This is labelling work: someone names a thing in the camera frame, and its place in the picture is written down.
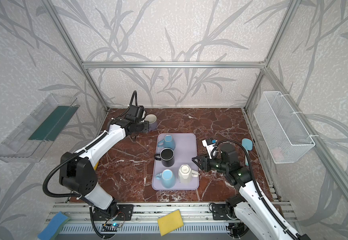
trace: gray floor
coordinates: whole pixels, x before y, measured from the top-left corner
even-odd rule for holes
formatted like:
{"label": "gray floor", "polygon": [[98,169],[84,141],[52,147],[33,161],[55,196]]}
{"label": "gray floor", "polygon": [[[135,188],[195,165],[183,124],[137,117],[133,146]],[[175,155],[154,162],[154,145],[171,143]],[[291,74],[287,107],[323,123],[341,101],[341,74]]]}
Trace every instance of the gray floor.
{"label": "gray floor", "polygon": [[[95,234],[59,234],[56,240],[100,240]],[[231,240],[227,233],[169,233],[163,237],[160,234],[116,234],[111,240]],[[248,231],[241,240],[258,240],[251,231]]]}

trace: brown marble surface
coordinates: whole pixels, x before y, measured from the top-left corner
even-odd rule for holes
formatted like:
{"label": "brown marble surface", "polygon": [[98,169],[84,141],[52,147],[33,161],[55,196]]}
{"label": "brown marble surface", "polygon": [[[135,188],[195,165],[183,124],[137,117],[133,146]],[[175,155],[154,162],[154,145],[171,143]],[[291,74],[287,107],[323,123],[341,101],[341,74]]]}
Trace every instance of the brown marble surface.
{"label": "brown marble surface", "polygon": [[[103,125],[124,109],[111,109]],[[149,133],[128,136],[110,149],[98,164],[96,173],[102,188],[119,202],[223,202],[238,192],[229,185],[222,174],[216,171],[199,171],[197,190],[161,190],[151,186],[154,153],[160,133],[194,133],[197,137],[198,155],[206,154],[202,140],[214,137],[217,140],[232,139],[241,142],[251,139],[240,108],[166,108],[147,109],[159,121],[158,129]],[[255,149],[250,151],[255,177],[266,196],[272,201],[269,187]],[[245,157],[239,149],[241,166]]]}

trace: blue sponge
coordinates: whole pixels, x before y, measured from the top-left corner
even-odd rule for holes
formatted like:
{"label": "blue sponge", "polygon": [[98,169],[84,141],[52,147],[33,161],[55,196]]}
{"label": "blue sponge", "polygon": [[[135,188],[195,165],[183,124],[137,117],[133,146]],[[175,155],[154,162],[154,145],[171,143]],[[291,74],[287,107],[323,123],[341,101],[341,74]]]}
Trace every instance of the blue sponge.
{"label": "blue sponge", "polygon": [[38,234],[38,238],[40,240],[53,240],[58,233],[62,230],[62,227],[65,225],[67,221],[69,221],[69,217],[64,215],[63,213],[57,213],[47,227]]}

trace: wall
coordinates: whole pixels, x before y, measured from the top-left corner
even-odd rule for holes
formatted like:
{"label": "wall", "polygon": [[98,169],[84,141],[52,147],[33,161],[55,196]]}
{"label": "wall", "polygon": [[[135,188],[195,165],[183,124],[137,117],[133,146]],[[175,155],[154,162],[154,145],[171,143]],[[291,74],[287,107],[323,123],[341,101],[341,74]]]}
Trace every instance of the wall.
{"label": "wall", "polygon": [[[289,1],[53,0],[85,61],[263,61]],[[253,69],[96,69],[111,106],[243,106]]]}
{"label": "wall", "polygon": [[[92,140],[105,116],[39,1],[0,1],[0,142],[50,93],[81,105],[39,163],[0,160],[0,239],[35,239],[56,199],[41,185],[61,155]],[[67,192],[52,178],[50,189]]]}
{"label": "wall", "polygon": [[[348,174],[348,1],[301,4],[270,68]],[[252,116],[259,93],[273,90],[264,79],[248,112],[282,199],[312,239],[348,239],[348,203],[315,151],[273,163]]]}

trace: light blue spatula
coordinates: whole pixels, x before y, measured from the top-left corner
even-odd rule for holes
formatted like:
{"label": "light blue spatula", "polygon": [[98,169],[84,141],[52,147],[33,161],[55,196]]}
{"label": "light blue spatula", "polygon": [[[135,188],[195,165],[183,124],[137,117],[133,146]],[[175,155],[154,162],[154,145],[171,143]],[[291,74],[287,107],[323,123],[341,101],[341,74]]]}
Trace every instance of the light blue spatula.
{"label": "light blue spatula", "polygon": [[[248,138],[242,139],[242,146],[246,149],[247,153],[248,151],[253,150],[253,142]],[[248,166],[246,155],[245,155],[245,165]]]}

